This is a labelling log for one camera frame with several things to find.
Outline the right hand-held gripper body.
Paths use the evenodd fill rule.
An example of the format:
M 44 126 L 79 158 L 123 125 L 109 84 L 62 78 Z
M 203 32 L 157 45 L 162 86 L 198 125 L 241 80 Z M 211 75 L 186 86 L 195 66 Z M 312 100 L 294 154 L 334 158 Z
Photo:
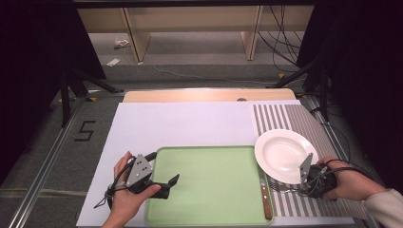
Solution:
M 336 175 L 325 164 L 312 164 L 310 153 L 299 166 L 302 187 L 297 191 L 300 196 L 321 199 L 323 195 L 337 187 Z

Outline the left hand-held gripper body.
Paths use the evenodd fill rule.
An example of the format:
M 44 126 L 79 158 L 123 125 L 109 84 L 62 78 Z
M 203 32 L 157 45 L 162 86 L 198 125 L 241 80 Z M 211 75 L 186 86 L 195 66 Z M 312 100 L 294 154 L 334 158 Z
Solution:
M 133 194 L 140 194 L 149 186 L 159 185 L 160 190 L 152 196 L 152 199 L 167 200 L 170 193 L 170 187 L 167 183 L 157 183 L 152 181 L 152 165 L 145 156 L 139 154 L 129 163 L 129 173 L 125 181 L 126 188 Z

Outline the green tray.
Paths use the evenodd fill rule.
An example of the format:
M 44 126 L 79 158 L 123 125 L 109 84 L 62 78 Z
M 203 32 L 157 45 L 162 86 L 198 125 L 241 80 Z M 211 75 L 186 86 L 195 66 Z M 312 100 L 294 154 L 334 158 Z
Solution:
M 167 199 L 150 199 L 150 226 L 261 226 L 265 216 L 261 176 L 251 145 L 163 147 L 152 180 L 178 182 Z

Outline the white plate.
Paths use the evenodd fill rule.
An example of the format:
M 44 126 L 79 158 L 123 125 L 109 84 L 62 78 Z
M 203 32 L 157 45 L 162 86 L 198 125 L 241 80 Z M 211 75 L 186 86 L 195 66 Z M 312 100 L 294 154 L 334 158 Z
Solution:
M 318 161 L 314 146 L 292 130 L 273 129 L 261 134 L 255 143 L 259 167 L 271 178 L 286 184 L 302 184 L 310 166 Z

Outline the wooden-handled knife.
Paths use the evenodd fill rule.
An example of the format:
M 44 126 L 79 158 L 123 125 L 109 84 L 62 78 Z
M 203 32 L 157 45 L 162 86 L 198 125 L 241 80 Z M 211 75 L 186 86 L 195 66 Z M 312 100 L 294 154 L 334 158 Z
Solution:
M 264 179 L 260 179 L 259 183 L 260 183 L 260 191 L 261 191 L 264 215 L 267 219 L 271 219 L 273 215 L 271 212 L 271 205 L 269 202 L 269 195 L 267 191 L 266 182 L 264 181 Z

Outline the person's left hand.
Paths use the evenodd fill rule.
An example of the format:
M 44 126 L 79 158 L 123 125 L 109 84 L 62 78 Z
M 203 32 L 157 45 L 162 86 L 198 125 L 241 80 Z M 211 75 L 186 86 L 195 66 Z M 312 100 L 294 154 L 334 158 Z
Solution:
M 140 194 L 132 194 L 128 190 L 120 190 L 114 194 L 109 217 L 120 217 L 130 221 L 138 213 L 140 206 L 160 190 L 159 185 L 149 186 Z

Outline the person's right hand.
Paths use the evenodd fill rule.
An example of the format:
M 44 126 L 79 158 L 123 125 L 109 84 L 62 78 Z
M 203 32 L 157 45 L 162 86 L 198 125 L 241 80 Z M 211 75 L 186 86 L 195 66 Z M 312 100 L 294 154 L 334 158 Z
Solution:
M 363 174 L 350 170 L 351 165 L 334 157 L 324 157 L 317 164 L 326 164 L 336 170 L 337 187 L 323 194 L 326 200 L 347 199 L 362 201 L 372 195 L 384 193 L 386 188 Z

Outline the white board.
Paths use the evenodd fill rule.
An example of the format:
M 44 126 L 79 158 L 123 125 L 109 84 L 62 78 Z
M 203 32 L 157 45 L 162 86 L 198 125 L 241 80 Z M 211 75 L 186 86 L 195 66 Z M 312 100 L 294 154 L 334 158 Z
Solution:
M 258 131 L 254 105 L 301 105 L 284 102 L 204 102 L 204 103 L 121 103 L 106 139 L 92 184 L 89 187 L 77 225 L 79 228 L 101 226 L 109 212 L 97 203 L 113 182 L 112 167 L 126 152 L 149 154 L 163 147 L 243 146 L 254 147 Z M 271 225 L 350 224 L 354 218 L 276 217 Z M 128 224 L 150 226 L 145 220 L 146 205 Z

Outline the grey striped placemat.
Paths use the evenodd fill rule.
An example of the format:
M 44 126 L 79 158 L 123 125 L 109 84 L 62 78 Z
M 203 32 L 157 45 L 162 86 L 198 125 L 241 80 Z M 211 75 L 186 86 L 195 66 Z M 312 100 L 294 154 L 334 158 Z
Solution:
M 297 132 L 316 149 L 318 159 L 335 156 L 336 151 L 319 122 L 300 104 L 255 104 L 254 118 L 258 135 L 273 130 L 286 129 Z M 299 184 L 286 184 L 297 187 Z M 276 217 L 294 218 L 357 218 L 365 219 L 366 210 L 357 201 L 338 199 L 336 201 L 301 197 L 297 193 L 271 192 L 271 201 Z

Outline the wooden table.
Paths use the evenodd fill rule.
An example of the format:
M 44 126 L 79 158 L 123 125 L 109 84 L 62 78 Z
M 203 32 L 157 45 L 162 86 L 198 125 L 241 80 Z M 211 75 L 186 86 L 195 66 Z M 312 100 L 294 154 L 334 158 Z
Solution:
M 289 88 L 184 88 L 128 91 L 124 103 L 295 100 Z

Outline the black metal stand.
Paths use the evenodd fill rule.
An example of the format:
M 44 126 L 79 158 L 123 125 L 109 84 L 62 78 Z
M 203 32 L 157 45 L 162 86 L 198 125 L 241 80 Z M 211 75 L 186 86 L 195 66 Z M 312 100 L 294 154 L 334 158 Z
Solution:
M 63 108 L 62 127 L 65 127 L 67 125 L 71 116 L 69 92 L 72 91 L 73 94 L 78 98 L 85 98 L 85 96 L 88 94 L 88 90 L 84 85 L 84 81 L 89 81 L 90 83 L 110 93 L 123 92 L 122 89 L 102 82 L 101 80 L 84 73 L 82 70 L 75 68 L 65 70 L 60 77 L 60 94 Z
M 283 88 L 286 85 L 295 82 L 299 77 L 306 74 L 305 81 L 303 83 L 303 90 L 311 93 L 317 87 L 319 87 L 319 107 L 318 110 L 322 117 L 328 121 L 327 111 L 327 93 L 328 93 L 328 77 L 327 68 L 318 58 L 311 61 L 306 66 L 299 69 L 297 72 L 291 74 L 285 79 L 281 79 L 279 82 L 269 85 L 269 88 Z

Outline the dark curtain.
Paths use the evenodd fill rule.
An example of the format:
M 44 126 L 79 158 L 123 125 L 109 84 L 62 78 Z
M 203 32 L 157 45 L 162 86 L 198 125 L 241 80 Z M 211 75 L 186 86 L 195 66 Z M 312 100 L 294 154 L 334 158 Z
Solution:
M 105 77 L 72 0 L 0 0 L 0 184 L 77 71 Z
M 363 153 L 383 182 L 403 193 L 403 0 L 317 0 L 297 60 L 331 42 L 332 91 Z

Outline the wooden shelf unit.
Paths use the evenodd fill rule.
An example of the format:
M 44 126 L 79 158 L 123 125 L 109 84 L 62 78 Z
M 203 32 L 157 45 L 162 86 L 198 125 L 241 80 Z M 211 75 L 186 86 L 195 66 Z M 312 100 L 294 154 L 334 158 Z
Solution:
M 260 31 L 304 31 L 312 6 L 79 9 L 88 33 L 126 33 L 136 62 L 153 32 L 238 31 L 251 61 Z

